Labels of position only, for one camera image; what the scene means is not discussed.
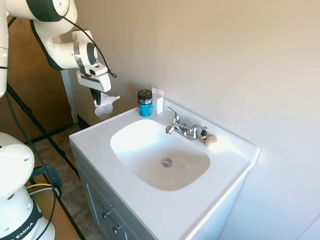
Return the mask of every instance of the metal stand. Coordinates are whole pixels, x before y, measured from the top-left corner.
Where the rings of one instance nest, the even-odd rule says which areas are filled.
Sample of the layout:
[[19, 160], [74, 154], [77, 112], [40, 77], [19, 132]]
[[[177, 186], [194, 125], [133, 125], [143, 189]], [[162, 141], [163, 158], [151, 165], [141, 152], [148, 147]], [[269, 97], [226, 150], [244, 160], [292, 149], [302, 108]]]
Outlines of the metal stand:
[[22, 111], [24, 111], [29, 118], [34, 122], [34, 124], [38, 127], [38, 129], [42, 132], [42, 134], [45, 136], [46, 139], [51, 143], [51, 145], [54, 147], [54, 149], [58, 152], [58, 154], [65, 160], [65, 162], [72, 168], [72, 170], [75, 172], [75, 174], [78, 174], [77, 169], [75, 166], [69, 161], [69, 159], [66, 157], [66, 153], [61, 150], [61, 148], [56, 144], [56, 142], [51, 138], [50, 135], [48, 135], [47, 131], [42, 127], [40, 122], [36, 119], [36, 117], [33, 115], [32, 110], [25, 105], [25, 103], [21, 100], [21, 98], [18, 96], [18, 94], [13, 90], [13, 88], [7, 83], [6, 85], [7, 91], [10, 94], [10, 96], [15, 100], [15, 102], [20, 106]]

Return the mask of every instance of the drain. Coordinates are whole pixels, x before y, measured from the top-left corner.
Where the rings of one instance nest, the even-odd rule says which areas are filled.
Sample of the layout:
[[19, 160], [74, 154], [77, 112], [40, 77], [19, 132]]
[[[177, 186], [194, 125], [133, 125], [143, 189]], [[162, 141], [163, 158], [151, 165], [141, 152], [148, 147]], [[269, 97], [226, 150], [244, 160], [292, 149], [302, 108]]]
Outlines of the drain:
[[173, 164], [174, 164], [174, 162], [170, 159], [164, 159], [161, 161], [162, 167], [165, 167], [165, 168], [170, 168], [170, 167], [172, 167]]

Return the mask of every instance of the faucet handle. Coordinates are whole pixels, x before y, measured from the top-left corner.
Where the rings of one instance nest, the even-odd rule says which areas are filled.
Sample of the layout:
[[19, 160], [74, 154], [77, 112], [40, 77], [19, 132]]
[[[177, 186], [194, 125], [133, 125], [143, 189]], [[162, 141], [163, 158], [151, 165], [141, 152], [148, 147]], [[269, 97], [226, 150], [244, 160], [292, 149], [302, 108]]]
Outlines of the faucet handle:
[[195, 124], [189, 130], [190, 136], [193, 136], [194, 138], [198, 138], [198, 128], [200, 128], [202, 130], [202, 132], [205, 135], [207, 135], [208, 129], [206, 126], [200, 126], [200, 125]]
[[181, 124], [181, 120], [180, 120], [178, 113], [176, 111], [174, 111], [171, 107], [167, 106], [166, 109], [168, 109], [169, 111], [174, 113], [173, 123], [174, 124]]

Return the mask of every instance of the drawer knob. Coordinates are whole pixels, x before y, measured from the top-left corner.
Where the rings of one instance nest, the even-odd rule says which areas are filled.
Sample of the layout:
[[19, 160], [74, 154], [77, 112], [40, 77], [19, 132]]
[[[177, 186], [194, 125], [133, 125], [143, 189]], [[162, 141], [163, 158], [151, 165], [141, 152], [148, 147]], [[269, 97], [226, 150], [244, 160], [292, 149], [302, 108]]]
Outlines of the drawer knob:
[[112, 231], [114, 232], [114, 234], [117, 234], [118, 230], [121, 228], [121, 226], [118, 225], [118, 227], [113, 227]]
[[103, 217], [104, 219], [106, 219], [109, 214], [110, 214], [109, 211], [103, 212], [103, 213], [102, 213], [102, 217]]

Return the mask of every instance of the small bottle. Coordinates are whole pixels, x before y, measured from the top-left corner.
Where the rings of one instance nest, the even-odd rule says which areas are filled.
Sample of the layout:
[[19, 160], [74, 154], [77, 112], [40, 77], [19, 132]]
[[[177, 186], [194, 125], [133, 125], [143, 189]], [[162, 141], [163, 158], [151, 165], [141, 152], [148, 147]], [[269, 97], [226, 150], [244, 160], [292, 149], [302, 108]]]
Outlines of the small bottle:
[[202, 130], [202, 132], [199, 135], [199, 141], [204, 143], [207, 140], [207, 131]]
[[150, 90], [138, 91], [138, 106], [139, 106], [140, 116], [149, 117], [151, 115], [152, 91]]

